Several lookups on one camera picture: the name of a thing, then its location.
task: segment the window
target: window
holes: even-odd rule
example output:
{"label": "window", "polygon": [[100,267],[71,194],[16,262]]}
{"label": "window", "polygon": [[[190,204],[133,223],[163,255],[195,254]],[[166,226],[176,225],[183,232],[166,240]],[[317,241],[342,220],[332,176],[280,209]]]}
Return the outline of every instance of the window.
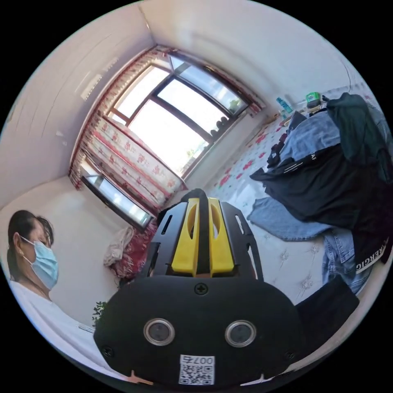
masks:
{"label": "window", "polygon": [[247,106],[234,92],[207,72],[174,56],[171,56],[171,62],[177,75],[203,90],[232,114],[242,111]]}
{"label": "window", "polygon": [[129,128],[180,176],[187,163],[208,146],[192,128],[153,101],[146,103]]}
{"label": "window", "polygon": [[226,81],[178,54],[145,69],[108,111],[185,177],[248,106]]}
{"label": "window", "polygon": [[82,177],[83,183],[124,221],[143,231],[152,216],[119,191],[118,187],[112,184],[98,168],[94,168],[87,160],[84,160],[81,166],[85,174]]}

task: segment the window frame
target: window frame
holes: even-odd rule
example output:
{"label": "window frame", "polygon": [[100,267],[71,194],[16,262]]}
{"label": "window frame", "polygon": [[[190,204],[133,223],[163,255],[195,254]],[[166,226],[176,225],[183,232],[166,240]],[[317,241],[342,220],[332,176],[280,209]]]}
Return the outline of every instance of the window frame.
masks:
{"label": "window frame", "polygon": [[[117,214],[120,218],[122,218],[124,221],[126,221],[129,225],[143,233],[148,225],[150,224],[151,220],[154,217],[154,215],[148,211],[146,208],[140,205],[140,203],[137,203],[133,198],[131,198],[129,195],[127,195],[117,184],[115,184],[89,157],[88,154],[86,154],[85,160],[89,166],[92,167],[92,169],[96,172],[96,174],[88,174],[88,175],[83,175],[81,177],[82,183],[108,208],[110,208],[115,214]],[[145,213],[149,215],[149,219],[147,219],[146,224],[144,226],[140,225],[137,221],[133,220],[129,215],[124,213],[121,209],[119,209],[113,202],[111,202],[103,193],[101,193],[89,180],[89,177],[102,177],[104,180],[106,180],[108,183],[110,183],[118,192],[122,193],[124,197],[126,197],[128,200],[130,200],[134,205],[138,206],[140,209],[142,209]]]}
{"label": "window frame", "polygon": [[[182,78],[181,75],[178,75],[178,73],[174,70],[173,65],[172,65],[172,60],[171,57],[175,57],[179,60],[182,60],[189,65],[192,65],[201,71],[207,73],[210,75],[212,78],[216,79],[218,82],[223,84],[227,89],[232,91],[238,98],[240,98],[246,105],[236,113],[230,112],[226,107],[224,107],[220,102],[218,102],[215,98],[207,94],[205,91],[200,89],[198,86],[192,84],[188,80]],[[181,175],[181,178],[187,177],[187,175],[193,170],[193,168],[201,161],[201,159],[205,156],[205,154],[210,150],[210,148],[221,138],[224,133],[241,117],[243,112],[252,104],[249,98],[245,97],[244,94],[240,91],[238,91],[235,86],[233,86],[231,83],[229,83],[227,80],[222,78],[220,75],[215,73],[213,70],[211,70],[209,67],[204,66],[199,64],[197,61],[189,58],[188,56],[185,56],[183,54],[179,54],[177,52],[170,51],[168,52],[168,58],[169,58],[169,68],[163,67],[162,65],[158,65],[154,63],[150,63],[147,67],[142,69],[135,78],[133,78],[132,81],[130,81],[127,86],[124,89],[124,92],[119,95],[119,97],[116,98],[116,100],[113,102],[111,107],[106,111],[106,115],[108,117],[111,117],[111,114],[114,114],[118,116],[120,119],[122,119],[125,122],[125,127],[129,128],[130,124],[134,121],[136,116],[139,114],[139,112],[142,110],[142,108],[147,104],[149,101],[153,101],[156,104],[160,105],[163,107],[165,110],[167,110],[169,113],[171,113],[173,116],[178,118],[181,122],[186,124],[188,127],[190,127],[194,132],[196,132],[198,135],[200,135],[207,143],[208,146],[204,149],[204,151],[194,160],[194,162],[184,171],[184,173]],[[130,117],[127,117],[120,111],[118,111],[115,106],[118,104],[118,102],[124,97],[126,92],[131,88],[133,84],[137,84],[138,80],[140,77],[143,76],[143,74],[150,68],[150,67],[156,67],[159,69],[162,69],[163,71],[168,72],[169,74],[143,99],[143,101],[139,104],[139,106],[136,108],[136,110],[133,112],[133,114]],[[174,107],[173,105],[169,104],[167,101],[164,99],[160,98],[158,95],[160,92],[168,86],[173,80],[177,80],[180,83],[184,84],[186,87],[190,88],[194,92],[198,93],[201,95],[203,98],[205,98],[209,103],[214,105],[216,108],[218,108],[227,118],[228,121],[225,124],[225,127],[220,129],[214,136],[210,135],[207,131],[205,131],[201,126],[199,126],[194,120],[192,120],[190,117],[188,117],[186,114],[184,114],[182,111]]]}

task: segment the green container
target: green container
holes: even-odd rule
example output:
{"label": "green container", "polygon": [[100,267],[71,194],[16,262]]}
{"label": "green container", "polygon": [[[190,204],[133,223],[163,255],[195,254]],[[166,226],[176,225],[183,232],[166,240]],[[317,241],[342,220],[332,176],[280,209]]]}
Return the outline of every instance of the green container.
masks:
{"label": "green container", "polygon": [[306,95],[307,107],[314,108],[321,104],[321,95],[314,91]]}

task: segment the dark green jacket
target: dark green jacket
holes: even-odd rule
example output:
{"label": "dark green jacket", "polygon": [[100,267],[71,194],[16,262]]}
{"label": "dark green jacket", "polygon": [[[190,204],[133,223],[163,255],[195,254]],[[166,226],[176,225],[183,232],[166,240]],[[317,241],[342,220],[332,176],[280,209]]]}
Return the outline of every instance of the dark green jacket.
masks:
{"label": "dark green jacket", "polygon": [[327,103],[327,112],[340,130],[345,158],[356,165],[377,165],[379,178],[393,183],[392,159],[364,99],[344,93]]}

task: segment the yellow plastic part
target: yellow plastic part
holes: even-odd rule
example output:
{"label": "yellow plastic part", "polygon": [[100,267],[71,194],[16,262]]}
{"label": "yellow plastic part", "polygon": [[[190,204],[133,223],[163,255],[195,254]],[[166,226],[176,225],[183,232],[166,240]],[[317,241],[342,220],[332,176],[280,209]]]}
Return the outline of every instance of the yellow plastic part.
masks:
{"label": "yellow plastic part", "polygon": [[199,198],[190,198],[172,261],[176,273],[188,273],[195,277],[198,264]]}
{"label": "yellow plastic part", "polygon": [[235,264],[230,250],[228,234],[217,198],[209,200],[210,276],[232,272]]}

